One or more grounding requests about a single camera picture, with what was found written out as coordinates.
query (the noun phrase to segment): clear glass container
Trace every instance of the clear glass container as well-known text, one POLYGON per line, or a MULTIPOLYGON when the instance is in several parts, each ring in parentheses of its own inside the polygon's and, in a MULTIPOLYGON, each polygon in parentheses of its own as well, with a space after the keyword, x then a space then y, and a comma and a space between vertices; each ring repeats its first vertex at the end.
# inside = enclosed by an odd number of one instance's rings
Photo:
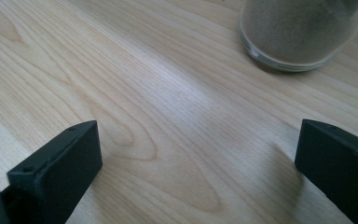
POLYGON ((282 71, 311 70, 358 33, 358 0, 247 0, 239 30, 257 61, 282 71))

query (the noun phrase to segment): black plastic object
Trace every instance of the black plastic object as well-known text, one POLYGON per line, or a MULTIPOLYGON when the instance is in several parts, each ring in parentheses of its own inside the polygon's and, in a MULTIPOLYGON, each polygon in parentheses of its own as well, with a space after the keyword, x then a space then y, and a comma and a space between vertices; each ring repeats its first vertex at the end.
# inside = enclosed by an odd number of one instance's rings
POLYGON ((358 223, 358 137, 330 124, 304 119, 295 164, 358 223))
POLYGON ((0 224, 61 224, 103 165, 97 122, 63 131, 7 173, 0 224))

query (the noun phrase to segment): wood grain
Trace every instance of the wood grain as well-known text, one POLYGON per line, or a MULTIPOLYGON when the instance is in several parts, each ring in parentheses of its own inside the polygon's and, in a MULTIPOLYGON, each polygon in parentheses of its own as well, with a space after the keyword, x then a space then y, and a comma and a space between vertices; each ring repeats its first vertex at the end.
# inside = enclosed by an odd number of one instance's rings
POLYGON ((103 169, 68 223, 350 223, 293 165, 302 119, 358 135, 358 36, 325 67, 259 67, 241 0, 0 0, 0 189, 97 119, 103 169))

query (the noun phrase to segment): light wood surface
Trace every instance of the light wood surface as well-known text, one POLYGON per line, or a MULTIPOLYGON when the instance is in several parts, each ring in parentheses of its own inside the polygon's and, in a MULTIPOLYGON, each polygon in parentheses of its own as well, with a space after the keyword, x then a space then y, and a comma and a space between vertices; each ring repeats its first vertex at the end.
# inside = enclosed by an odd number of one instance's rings
POLYGON ((0 0, 0 189, 97 119, 103 169, 68 223, 350 223, 293 161, 302 119, 358 135, 358 36, 273 72, 241 45, 242 4, 0 0))

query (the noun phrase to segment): glass base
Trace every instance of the glass base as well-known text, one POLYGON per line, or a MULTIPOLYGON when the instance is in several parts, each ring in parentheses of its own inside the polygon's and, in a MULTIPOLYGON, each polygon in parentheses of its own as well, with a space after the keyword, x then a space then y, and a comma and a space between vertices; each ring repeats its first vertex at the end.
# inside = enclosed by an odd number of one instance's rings
POLYGON ((240 39, 242 41, 242 44, 245 46, 245 48, 248 50, 248 53, 257 60, 258 62, 271 67, 276 70, 280 70, 283 72, 305 72, 309 71, 318 67, 321 67, 327 63, 328 60, 323 60, 318 63, 312 63, 312 64, 293 64, 293 63, 284 63, 280 62, 278 60, 275 60, 268 55, 264 54, 262 51, 260 51, 256 46, 254 46, 245 36, 244 31, 242 30, 243 25, 242 21, 239 22, 239 33, 240 33, 240 39))

